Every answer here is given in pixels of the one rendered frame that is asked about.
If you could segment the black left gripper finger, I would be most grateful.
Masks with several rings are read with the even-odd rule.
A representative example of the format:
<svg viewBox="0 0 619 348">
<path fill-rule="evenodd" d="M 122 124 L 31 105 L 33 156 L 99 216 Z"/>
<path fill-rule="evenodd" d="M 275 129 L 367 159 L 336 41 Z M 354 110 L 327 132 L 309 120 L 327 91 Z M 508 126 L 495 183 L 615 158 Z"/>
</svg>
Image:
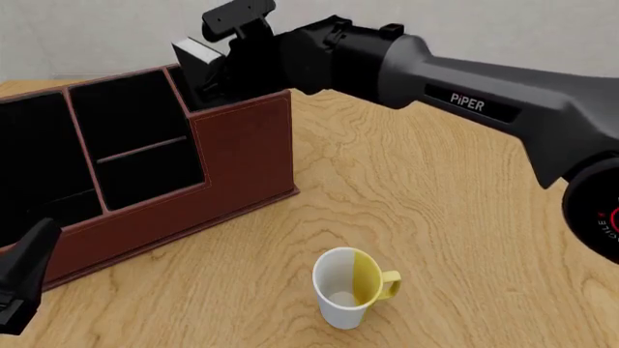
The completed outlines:
<svg viewBox="0 0 619 348">
<path fill-rule="evenodd" d="M 0 254 L 0 308 L 8 308 L 14 301 L 40 301 L 46 268 L 61 232 L 59 225 L 46 217 Z"/>
</svg>

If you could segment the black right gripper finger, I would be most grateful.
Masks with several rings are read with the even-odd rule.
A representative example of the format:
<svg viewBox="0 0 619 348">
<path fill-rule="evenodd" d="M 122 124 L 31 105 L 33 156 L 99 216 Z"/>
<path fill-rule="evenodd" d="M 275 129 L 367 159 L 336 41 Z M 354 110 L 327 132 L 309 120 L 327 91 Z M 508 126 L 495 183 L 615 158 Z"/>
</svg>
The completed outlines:
<svg viewBox="0 0 619 348">
<path fill-rule="evenodd" d="M 206 69 L 201 86 L 201 102 L 204 105 L 222 105 L 232 103 L 233 98 L 228 89 L 228 72 L 226 58 L 213 60 Z"/>
</svg>

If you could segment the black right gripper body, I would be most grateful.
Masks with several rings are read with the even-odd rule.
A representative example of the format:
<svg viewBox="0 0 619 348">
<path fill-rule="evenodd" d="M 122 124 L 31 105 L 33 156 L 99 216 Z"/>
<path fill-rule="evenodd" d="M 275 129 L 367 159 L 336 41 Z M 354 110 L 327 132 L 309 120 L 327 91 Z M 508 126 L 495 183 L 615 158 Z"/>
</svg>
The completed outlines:
<svg viewBox="0 0 619 348">
<path fill-rule="evenodd" d="M 242 34 L 232 40 L 225 60 L 223 96 L 247 101 L 290 89 L 281 64 L 284 34 Z"/>
</svg>

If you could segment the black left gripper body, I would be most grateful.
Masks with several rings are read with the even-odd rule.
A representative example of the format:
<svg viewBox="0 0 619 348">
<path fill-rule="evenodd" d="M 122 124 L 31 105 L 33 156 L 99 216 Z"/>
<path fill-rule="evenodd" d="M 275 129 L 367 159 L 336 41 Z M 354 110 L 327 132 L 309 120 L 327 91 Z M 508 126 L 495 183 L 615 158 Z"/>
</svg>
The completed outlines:
<svg viewBox="0 0 619 348">
<path fill-rule="evenodd" d="M 0 334 L 21 335 L 37 312 L 39 303 L 0 290 Z"/>
</svg>

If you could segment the black book with white pages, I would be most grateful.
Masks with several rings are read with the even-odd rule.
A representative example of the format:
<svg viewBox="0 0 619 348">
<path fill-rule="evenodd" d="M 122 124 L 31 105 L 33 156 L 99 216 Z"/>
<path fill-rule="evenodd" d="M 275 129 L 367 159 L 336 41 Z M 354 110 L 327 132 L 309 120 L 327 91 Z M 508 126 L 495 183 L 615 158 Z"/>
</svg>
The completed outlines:
<svg viewBox="0 0 619 348">
<path fill-rule="evenodd" d="M 206 69 L 213 60 L 225 57 L 224 54 L 191 37 L 172 43 L 172 46 L 195 105 L 198 109 L 206 109 L 210 105 L 201 102 L 201 86 Z"/>
</svg>

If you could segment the red-brown desk caddy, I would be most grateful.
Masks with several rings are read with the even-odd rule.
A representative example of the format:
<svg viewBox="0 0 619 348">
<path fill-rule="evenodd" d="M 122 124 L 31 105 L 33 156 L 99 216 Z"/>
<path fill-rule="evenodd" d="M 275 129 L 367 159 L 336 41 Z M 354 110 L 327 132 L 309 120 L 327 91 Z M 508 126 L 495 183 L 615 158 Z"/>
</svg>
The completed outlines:
<svg viewBox="0 0 619 348">
<path fill-rule="evenodd" d="M 0 246 L 53 219 L 43 289 L 297 192 L 289 92 L 194 109 L 181 75 L 0 98 Z"/>
</svg>

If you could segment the small black plate on stalk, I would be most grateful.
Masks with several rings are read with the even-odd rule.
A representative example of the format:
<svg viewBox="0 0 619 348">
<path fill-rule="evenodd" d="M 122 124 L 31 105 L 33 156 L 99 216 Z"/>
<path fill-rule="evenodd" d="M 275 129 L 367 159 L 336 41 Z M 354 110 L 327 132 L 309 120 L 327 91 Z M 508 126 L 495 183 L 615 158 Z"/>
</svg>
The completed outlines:
<svg viewBox="0 0 619 348">
<path fill-rule="evenodd" d="M 240 40 L 273 37 L 266 16 L 275 8 L 274 0 L 232 0 L 202 14 L 202 35 L 209 43 L 233 34 Z"/>
</svg>

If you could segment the white and yellow mug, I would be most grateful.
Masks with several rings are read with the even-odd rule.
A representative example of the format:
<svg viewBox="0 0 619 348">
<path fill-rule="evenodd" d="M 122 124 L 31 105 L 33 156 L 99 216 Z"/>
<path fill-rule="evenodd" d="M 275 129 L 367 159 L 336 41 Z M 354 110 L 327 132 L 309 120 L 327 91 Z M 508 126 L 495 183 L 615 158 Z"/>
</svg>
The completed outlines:
<svg viewBox="0 0 619 348">
<path fill-rule="evenodd" d="M 401 275 L 382 271 L 364 251 L 337 247 L 318 257 L 312 284 L 324 320 L 339 330 L 353 330 L 376 301 L 398 293 Z"/>
</svg>

